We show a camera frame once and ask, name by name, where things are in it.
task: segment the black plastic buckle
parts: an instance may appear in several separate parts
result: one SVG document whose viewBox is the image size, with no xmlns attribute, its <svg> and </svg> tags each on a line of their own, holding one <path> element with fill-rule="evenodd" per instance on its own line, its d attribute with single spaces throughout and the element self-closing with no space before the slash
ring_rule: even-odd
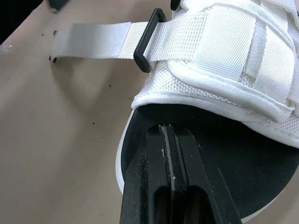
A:
<svg viewBox="0 0 299 224">
<path fill-rule="evenodd" d="M 180 4 L 181 0 L 171 0 L 170 2 L 170 8 L 172 11 L 176 11 L 179 4 Z"/>
<path fill-rule="evenodd" d="M 151 36 L 153 35 L 153 32 L 158 22 L 166 22 L 166 21 L 167 20 L 162 9 L 155 8 L 153 14 L 149 19 L 149 23 L 146 26 L 144 33 L 142 34 L 141 39 L 134 51 L 134 60 L 138 65 L 138 67 L 143 72 L 149 73 L 151 70 L 150 63 L 143 55 L 146 50 L 146 47 L 150 42 Z"/>
</svg>

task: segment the white webbing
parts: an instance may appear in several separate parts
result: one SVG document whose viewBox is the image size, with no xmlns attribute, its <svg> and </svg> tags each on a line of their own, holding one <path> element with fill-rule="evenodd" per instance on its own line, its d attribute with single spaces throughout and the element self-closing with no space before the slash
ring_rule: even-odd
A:
<svg viewBox="0 0 299 224">
<path fill-rule="evenodd" d="M 144 55 L 149 61 L 192 60 L 205 25 L 206 13 L 182 11 L 174 20 L 158 23 Z M 133 59 L 147 22 L 112 25 L 72 24 L 54 38 L 51 58 Z"/>
<path fill-rule="evenodd" d="M 206 29 L 199 42 L 194 66 L 238 81 L 248 57 L 255 22 L 253 16 L 236 8 L 215 6 L 210 10 L 206 22 L 209 30 Z"/>
<path fill-rule="evenodd" d="M 295 51 L 292 38 L 287 30 L 281 25 L 271 14 L 264 10 L 261 6 L 250 0 L 211 0 L 211 1 L 194 1 L 184 0 L 182 3 L 185 7 L 192 7 L 192 11 L 202 11 L 214 5 L 223 5 L 226 7 L 235 7 L 243 12 L 254 16 L 260 21 L 266 23 L 286 44 L 289 48 Z M 295 19 L 295 23 L 299 28 L 299 19 Z"/>
<path fill-rule="evenodd" d="M 284 103 L 292 84 L 294 54 L 268 27 L 266 33 L 267 40 L 262 64 L 253 89 Z"/>
</svg>

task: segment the tan surface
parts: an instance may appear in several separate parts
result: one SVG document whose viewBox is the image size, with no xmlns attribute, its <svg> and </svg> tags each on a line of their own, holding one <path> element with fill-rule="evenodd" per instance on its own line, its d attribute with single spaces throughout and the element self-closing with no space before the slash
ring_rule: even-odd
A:
<svg viewBox="0 0 299 224">
<path fill-rule="evenodd" d="M 169 2 L 71 0 L 57 15 L 44 2 L 1 46 L 1 223 L 119 223 L 116 149 L 146 75 L 130 60 L 51 65 L 52 33 L 74 22 L 147 21 L 155 7 L 170 18 Z M 297 172 L 250 224 L 297 223 L 298 182 Z"/>
</svg>

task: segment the black clamp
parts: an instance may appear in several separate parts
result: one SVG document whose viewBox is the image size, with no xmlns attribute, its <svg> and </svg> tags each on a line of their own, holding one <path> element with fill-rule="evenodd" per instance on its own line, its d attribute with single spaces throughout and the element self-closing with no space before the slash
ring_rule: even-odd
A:
<svg viewBox="0 0 299 224">
<path fill-rule="evenodd" d="M 219 169 L 187 129 L 154 126 L 125 175 L 120 224 L 242 224 Z"/>
<path fill-rule="evenodd" d="M 141 69 L 141 71 L 149 73 L 151 70 L 150 63 L 143 55 L 150 39 L 155 31 L 155 28 L 158 24 L 158 22 L 166 22 L 166 17 L 164 15 L 164 12 L 160 8 L 155 8 L 153 14 L 151 15 L 149 19 L 149 23 L 146 26 L 144 33 L 142 34 L 140 41 L 134 51 L 134 60 L 138 67 Z"/>
</svg>

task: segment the white nylon strap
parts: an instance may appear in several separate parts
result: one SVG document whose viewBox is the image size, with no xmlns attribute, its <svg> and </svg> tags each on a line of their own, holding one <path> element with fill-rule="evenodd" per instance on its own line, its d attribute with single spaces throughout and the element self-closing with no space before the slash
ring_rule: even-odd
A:
<svg viewBox="0 0 299 224">
<path fill-rule="evenodd" d="M 238 81 L 251 44 L 255 18 L 233 7 L 214 6 L 194 61 L 198 69 Z"/>
<path fill-rule="evenodd" d="M 257 77 L 261 68 L 266 39 L 266 25 L 256 19 L 256 27 L 253 33 L 247 64 L 245 66 L 245 73 L 253 78 Z"/>
<path fill-rule="evenodd" d="M 294 53 L 268 27 L 266 34 L 263 60 L 253 89 L 285 103 L 293 79 Z"/>
<path fill-rule="evenodd" d="M 192 60 L 202 33 L 205 17 L 200 13 L 181 12 L 174 20 L 158 23 L 144 53 L 151 61 Z M 51 58 L 133 59 L 147 22 L 112 25 L 72 24 L 57 32 Z"/>
</svg>

